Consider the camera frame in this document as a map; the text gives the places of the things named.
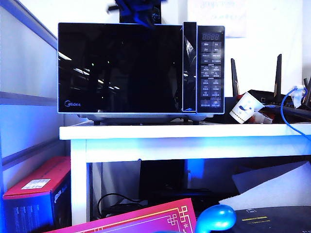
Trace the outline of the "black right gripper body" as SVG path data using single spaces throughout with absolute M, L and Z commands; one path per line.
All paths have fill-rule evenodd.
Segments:
M 108 6 L 108 12 L 119 10 L 122 16 L 150 14 L 163 0 L 115 0 L 115 5 Z

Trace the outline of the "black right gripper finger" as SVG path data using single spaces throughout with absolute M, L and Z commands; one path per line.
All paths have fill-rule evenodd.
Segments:
M 143 14 L 142 16 L 142 25 L 147 28 L 153 28 L 154 24 L 157 21 L 157 14 Z

